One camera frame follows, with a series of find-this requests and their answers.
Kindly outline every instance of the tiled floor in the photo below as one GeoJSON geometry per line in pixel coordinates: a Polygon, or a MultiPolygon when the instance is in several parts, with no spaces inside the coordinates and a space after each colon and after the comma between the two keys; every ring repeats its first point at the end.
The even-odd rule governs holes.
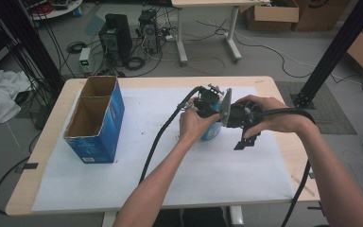
{"type": "MultiPolygon", "coordinates": [[[[135,10],[141,10],[141,8],[139,5],[132,7],[135,10]]],[[[97,40],[97,37],[88,36],[85,32],[85,27],[89,25],[97,12],[105,9],[116,13],[116,5],[111,3],[98,6],[89,4],[83,6],[83,9],[85,13],[82,17],[74,18],[69,14],[52,19],[49,22],[63,51],[65,51],[65,47],[69,43],[74,41],[89,43],[91,40],[97,40]]],[[[220,25],[224,19],[227,19],[224,15],[208,13],[209,11],[206,10],[184,10],[187,15],[188,13],[191,13],[190,15],[199,14],[200,20],[202,19],[204,23],[220,25]]],[[[186,33],[184,35],[185,39],[191,38],[188,34],[203,36],[212,34],[215,30],[213,27],[197,23],[194,16],[185,16],[184,18],[183,32],[186,33]]],[[[254,44],[254,42],[243,38],[243,36],[275,48],[296,61],[316,65],[329,43],[335,37],[339,25],[337,25],[336,29],[327,32],[253,32],[247,31],[244,21],[239,18],[236,32],[238,33],[238,39],[244,44],[254,44]]],[[[58,58],[56,50],[43,26],[39,28],[39,32],[53,59],[56,60],[58,58]]],[[[190,59],[190,67],[184,68],[180,68],[178,62],[174,61],[178,59],[176,45],[174,43],[166,44],[164,46],[163,60],[156,69],[144,75],[144,77],[194,77],[214,74],[215,76],[225,77],[271,76],[276,81],[307,80],[307,78],[292,78],[285,74],[282,71],[281,57],[263,47],[238,44],[243,60],[238,64],[234,64],[226,44],[222,41],[221,36],[214,36],[201,42],[186,41],[185,48],[190,59]]],[[[97,62],[100,61],[100,58],[100,54],[95,55],[97,62]]],[[[70,56],[68,60],[72,71],[75,73],[79,72],[77,61],[78,56],[76,55],[70,56]]],[[[129,75],[145,73],[154,67],[156,62],[155,60],[149,60],[143,69],[129,75]]],[[[288,72],[297,76],[306,75],[312,70],[311,67],[289,60],[286,61],[285,68],[288,72]]],[[[0,62],[0,69],[14,72],[20,70],[11,56],[0,62]]],[[[62,73],[68,74],[69,70],[64,68],[62,73]]],[[[354,70],[345,61],[340,61],[334,71],[334,74],[341,78],[353,73],[354,70]]],[[[355,82],[360,81],[357,77],[349,79],[355,82]]],[[[335,83],[331,78],[326,81],[326,84],[351,121],[357,135],[325,135],[325,138],[363,189],[363,91],[361,85],[348,81],[335,83]]],[[[7,123],[0,124],[0,178],[17,162],[29,155],[29,144],[38,133],[39,131],[34,129],[29,119],[13,118],[7,123]]],[[[20,173],[11,173],[2,184],[0,188],[1,209],[4,209],[19,176],[20,173]]],[[[307,206],[317,205],[315,202],[300,203],[292,215],[289,226],[316,226],[325,223],[321,211],[307,209],[307,206]]],[[[243,215],[246,226],[279,226],[286,210],[286,204],[247,205],[243,206],[243,215]]],[[[101,213],[34,217],[0,215],[0,226],[100,226],[102,216],[101,213]]]]}

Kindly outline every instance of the right forearm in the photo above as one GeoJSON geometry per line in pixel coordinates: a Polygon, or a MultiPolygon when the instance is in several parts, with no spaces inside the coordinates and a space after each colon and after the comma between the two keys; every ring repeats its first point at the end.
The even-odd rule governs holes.
{"type": "Polygon", "coordinates": [[[305,122],[297,134],[307,151],[322,206],[331,226],[363,226],[363,193],[318,128],[305,122]]]}

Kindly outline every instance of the human arm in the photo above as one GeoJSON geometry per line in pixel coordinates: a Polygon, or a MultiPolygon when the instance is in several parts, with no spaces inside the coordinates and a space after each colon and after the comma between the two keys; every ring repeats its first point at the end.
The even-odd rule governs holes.
{"type": "Polygon", "coordinates": [[[120,210],[114,227],[152,226],[184,155],[218,119],[218,114],[200,118],[191,109],[181,114],[178,143],[134,189],[120,210]]]}
{"type": "MultiPolygon", "coordinates": [[[[263,110],[286,108],[273,97],[246,96],[261,105],[263,110]]],[[[309,119],[297,114],[267,116],[261,123],[246,131],[249,138],[259,131],[295,132],[302,140],[315,174],[320,200],[331,226],[363,226],[363,193],[309,119]]]]}

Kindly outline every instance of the hand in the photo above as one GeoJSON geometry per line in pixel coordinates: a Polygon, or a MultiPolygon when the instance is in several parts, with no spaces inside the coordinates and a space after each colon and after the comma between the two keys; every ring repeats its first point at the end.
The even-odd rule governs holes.
{"type": "Polygon", "coordinates": [[[183,141],[183,143],[185,142],[193,145],[219,118],[219,114],[214,114],[207,118],[201,118],[193,109],[187,109],[181,114],[180,118],[181,135],[179,142],[183,141]]]}
{"type": "MultiPolygon", "coordinates": [[[[275,97],[259,97],[249,95],[238,99],[236,102],[240,101],[255,102],[261,106],[263,111],[288,108],[283,102],[279,101],[275,97]]],[[[248,129],[244,133],[244,138],[250,138],[251,136],[263,130],[298,133],[304,129],[303,124],[307,124],[308,122],[313,125],[309,119],[298,114],[275,114],[265,117],[264,120],[262,120],[258,125],[248,129]]]]}

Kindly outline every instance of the person's left hand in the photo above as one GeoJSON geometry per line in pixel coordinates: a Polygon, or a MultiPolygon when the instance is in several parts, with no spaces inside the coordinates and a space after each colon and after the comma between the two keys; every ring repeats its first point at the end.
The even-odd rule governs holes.
{"type": "Polygon", "coordinates": [[[180,118],[180,139],[179,142],[196,143],[205,131],[218,119],[219,114],[213,114],[207,118],[201,118],[196,111],[188,108],[181,114],[180,118]]]}

